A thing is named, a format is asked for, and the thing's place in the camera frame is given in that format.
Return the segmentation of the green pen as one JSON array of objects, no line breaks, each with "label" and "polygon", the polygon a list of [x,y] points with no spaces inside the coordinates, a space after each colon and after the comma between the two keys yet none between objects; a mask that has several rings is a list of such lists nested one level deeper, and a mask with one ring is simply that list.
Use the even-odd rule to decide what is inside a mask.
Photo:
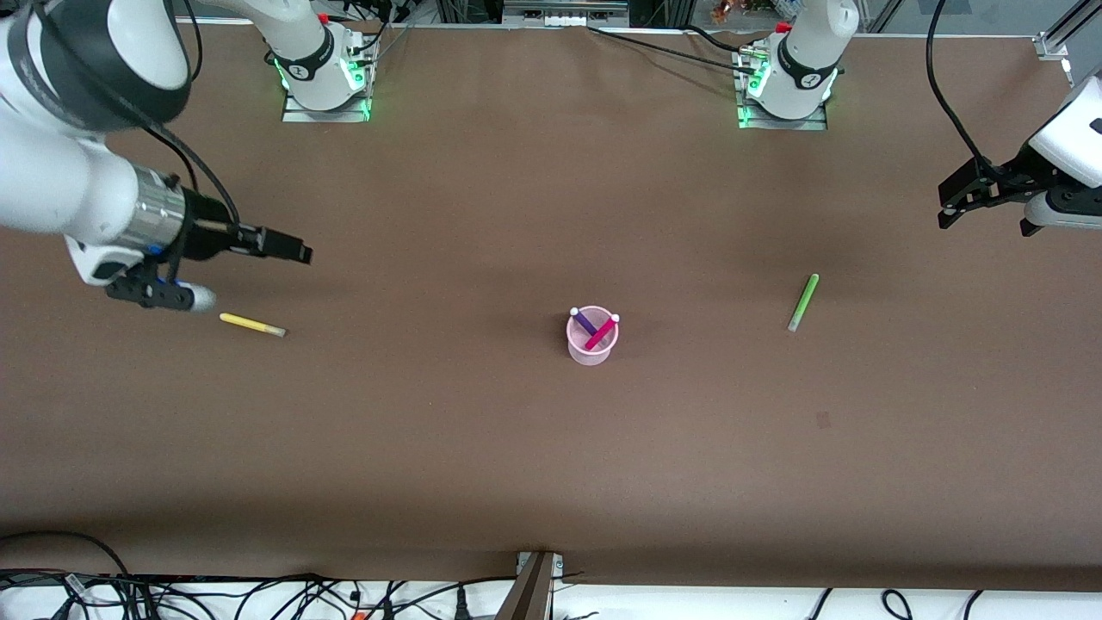
[{"label": "green pen", "polygon": [[802,294],[800,294],[799,300],[796,300],[795,311],[792,311],[791,317],[787,324],[787,331],[795,333],[799,329],[799,326],[802,325],[810,301],[814,298],[815,287],[818,287],[820,279],[821,276],[814,272],[804,282]]}]

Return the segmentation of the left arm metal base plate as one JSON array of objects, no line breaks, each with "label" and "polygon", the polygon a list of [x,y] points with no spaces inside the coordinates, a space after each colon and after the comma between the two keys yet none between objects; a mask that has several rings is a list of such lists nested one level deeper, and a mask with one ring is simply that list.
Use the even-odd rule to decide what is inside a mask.
[{"label": "left arm metal base plate", "polygon": [[769,115],[759,102],[743,93],[736,94],[741,129],[768,129],[787,131],[827,131],[827,104],[815,107],[813,115],[801,119],[784,119]]}]

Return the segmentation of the silver power strip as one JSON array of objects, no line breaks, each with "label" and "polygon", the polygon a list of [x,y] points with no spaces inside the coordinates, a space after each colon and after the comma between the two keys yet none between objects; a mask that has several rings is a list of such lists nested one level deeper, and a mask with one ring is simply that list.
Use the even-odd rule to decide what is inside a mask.
[{"label": "silver power strip", "polygon": [[629,28],[628,0],[501,0],[509,28]]}]

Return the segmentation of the pink pen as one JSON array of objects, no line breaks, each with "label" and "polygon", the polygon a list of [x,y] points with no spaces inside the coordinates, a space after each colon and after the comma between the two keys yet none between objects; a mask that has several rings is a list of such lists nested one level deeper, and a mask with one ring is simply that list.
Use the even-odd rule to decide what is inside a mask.
[{"label": "pink pen", "polygon": [[603,338],[605,338],[606,335],[611,335],[611,333],[616,330],[619,320],[622,320],[622,317],[619,317],[618,314],[616,313],[611,314],[611,317],[607,320],[605,320],[599,326],[599,328],[591,335],[588,340],[585,342],[584,348],[586,350],[593,350],[594,348],[596,348],[596,346],[598,346],[599,342],[602,342]]}]

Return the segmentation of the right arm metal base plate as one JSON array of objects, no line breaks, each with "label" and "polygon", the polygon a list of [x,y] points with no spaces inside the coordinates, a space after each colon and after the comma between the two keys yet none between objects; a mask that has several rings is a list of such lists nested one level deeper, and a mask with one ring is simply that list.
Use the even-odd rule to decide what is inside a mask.
[{"label": "right arm metal base plate", "polygon": [[287,123],[363,123],[371,118],[372,90],[355,93],[352,99],[331,110],[311,110],[287,91],[281,121]]}]

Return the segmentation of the pink cup holder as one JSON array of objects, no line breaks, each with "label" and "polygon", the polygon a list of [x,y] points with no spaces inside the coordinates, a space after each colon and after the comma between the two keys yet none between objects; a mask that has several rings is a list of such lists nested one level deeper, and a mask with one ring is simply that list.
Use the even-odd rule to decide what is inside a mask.
[{"label": "pink cup holder", "polygon": [[[605,307],[598,306],[586,306],[579,307],[586,317],[594,323],[594,326],[598,329],[599,326],[611,317],[611,311],[605,309]],[[579,365],[594,366],[601,365],[611,356],[611,350],[614,349],[618,337],[619,328],[622,328],[622,318],[619,318],[618,327],[616,330],[606,335],[596,348],[593,350],[586,350],[584,348],[585,342],[588,340],[591,335],[579,326],[579,323],[572,319],[570,313],[568,314],[566,323],[566,344],[568,353],[571,358]]]}]

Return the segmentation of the yellow pen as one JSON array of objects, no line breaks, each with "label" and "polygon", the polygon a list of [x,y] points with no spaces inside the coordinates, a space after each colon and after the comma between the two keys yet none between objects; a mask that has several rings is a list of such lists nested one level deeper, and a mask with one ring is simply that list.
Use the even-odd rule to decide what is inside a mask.
[{"label": "yellow pen", "polygon": [[239,328],[260,331],[267,335],[276,335],[277,338],[287,337],[287,329],[279,328],[279,326],[271,325],[270,323],[264,323],[262,320],[251,320],[233,313],[220,313],[218,314],[218,318],[220,318],[224,323],[228,323],[228,325],[239,326]]}]

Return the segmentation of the aluminium frame corner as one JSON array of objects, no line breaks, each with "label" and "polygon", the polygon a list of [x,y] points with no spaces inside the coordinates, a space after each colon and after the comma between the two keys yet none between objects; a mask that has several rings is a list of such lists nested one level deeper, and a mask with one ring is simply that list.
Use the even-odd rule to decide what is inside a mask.
[{"label": "aluminium frame corner", "polygon": [[1074,76],[1072,76],[1068,43],[1096,17],[1102,17],[1102,0],[1074,0],[1074,3],[1058,17],[1050,28],[1031,36],[1037,59],[1058,59],[1072,87],[1074,87]]}]

